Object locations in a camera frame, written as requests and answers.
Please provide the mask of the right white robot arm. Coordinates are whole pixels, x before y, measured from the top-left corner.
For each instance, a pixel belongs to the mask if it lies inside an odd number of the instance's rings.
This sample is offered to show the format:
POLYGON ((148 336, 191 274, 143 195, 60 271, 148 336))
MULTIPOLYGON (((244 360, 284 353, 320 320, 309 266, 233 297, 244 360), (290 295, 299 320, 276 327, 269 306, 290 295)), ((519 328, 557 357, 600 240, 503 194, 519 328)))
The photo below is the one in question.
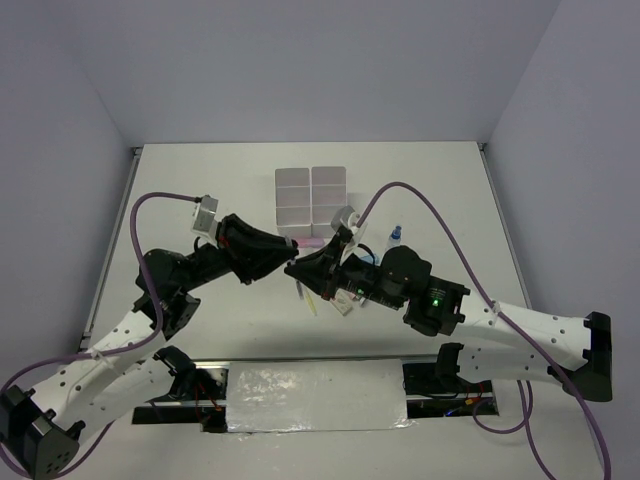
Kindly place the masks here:
POLYGON ((447 337, 438 351, 436 383, 446 391, 490 380, 549 382, 586 401, 609 402, 611 319, 600 312, 563 317, 498 301, 435 277, 407 246, 387 250, 378 265, 343 254, 332 239, 286 267, 288 276, 325 300, 349 292, 394 310, 427 337, 447 337))

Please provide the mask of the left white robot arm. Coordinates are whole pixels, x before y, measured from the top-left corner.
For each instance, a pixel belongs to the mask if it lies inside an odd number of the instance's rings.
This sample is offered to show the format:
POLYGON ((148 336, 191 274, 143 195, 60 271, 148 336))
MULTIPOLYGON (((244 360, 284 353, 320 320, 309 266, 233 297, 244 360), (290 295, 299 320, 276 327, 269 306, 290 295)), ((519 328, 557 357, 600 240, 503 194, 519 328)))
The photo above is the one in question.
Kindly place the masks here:
POLYGON ((215 382, 170 340, 200 306, 192 291, 229 273, 249 285, 293 260, 294 240, 249 226, 237 215, 216 222, 188 255, 147 252, 136 280, 142 296, 86 352, 58 360, 59 370, 23 389, 1 390, 1 456, 19 475, 58 479, 80 465, 88 439, 139 404, 205 393, 215 382))

